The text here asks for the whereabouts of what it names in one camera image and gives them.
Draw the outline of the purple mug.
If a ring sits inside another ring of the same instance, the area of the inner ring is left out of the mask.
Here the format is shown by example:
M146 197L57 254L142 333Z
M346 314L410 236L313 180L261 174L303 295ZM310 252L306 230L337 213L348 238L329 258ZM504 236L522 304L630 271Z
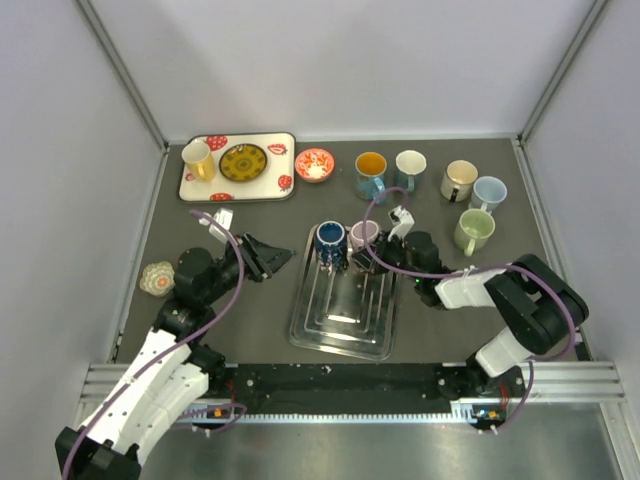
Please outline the purple mug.
M372 246L379 237L380 232L380 225L373 220L355 223L348 232L351 251L355 253L364 249L366 243Z

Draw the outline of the light green mug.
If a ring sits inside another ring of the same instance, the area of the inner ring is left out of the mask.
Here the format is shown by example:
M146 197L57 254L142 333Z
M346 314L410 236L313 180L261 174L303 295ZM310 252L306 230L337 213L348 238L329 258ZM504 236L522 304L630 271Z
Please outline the light green mug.
M481 209L468 209L461 214L454 230L454 243L466 257L481 250L494 234L493 216Z

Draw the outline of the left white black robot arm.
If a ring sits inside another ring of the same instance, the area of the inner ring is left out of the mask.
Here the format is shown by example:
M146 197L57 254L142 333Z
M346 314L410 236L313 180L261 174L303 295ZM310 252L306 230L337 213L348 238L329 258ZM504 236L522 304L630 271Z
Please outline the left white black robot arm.
M202 344L221 319L212 305L244 281L271 278L294 251L250 234L231 236L223 256L204 248L181 254L174 288L124 375L103 403L55 441L64 479L136 479L151 451L196 399L226 387L224 357Z

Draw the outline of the dark blue mug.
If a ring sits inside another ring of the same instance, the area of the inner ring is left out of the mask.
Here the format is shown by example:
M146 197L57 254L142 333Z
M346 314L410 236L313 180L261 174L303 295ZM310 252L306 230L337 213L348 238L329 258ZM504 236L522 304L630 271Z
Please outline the dark blue mug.
M319 224L313 236L313 245L321 268L331 271L347 268L347 231L341 223L328 220Z

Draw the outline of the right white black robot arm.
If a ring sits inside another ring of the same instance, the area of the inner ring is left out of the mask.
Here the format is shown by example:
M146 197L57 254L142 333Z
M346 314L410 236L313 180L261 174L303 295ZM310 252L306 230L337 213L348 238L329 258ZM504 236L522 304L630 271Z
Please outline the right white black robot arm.
M445 386L457 393L492 394L503 374L533 357L542 357L589 317L585 300L534 254L524 254L497 268L454 271L440 259L431 236L416 231L404 238L385 232L355 250L355 264L368 273L396 273L414 280L414 291L430 308L494 308L505 327L467 360L457 382Z

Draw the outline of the teal mug white inside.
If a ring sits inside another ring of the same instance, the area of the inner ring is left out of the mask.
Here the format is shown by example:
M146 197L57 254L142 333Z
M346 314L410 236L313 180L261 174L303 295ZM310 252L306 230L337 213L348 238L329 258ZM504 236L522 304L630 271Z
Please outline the teal mug white inside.
M394 183L409 193L414 192L426 169L427 159L422 153L415 150L402 151L395 159Z

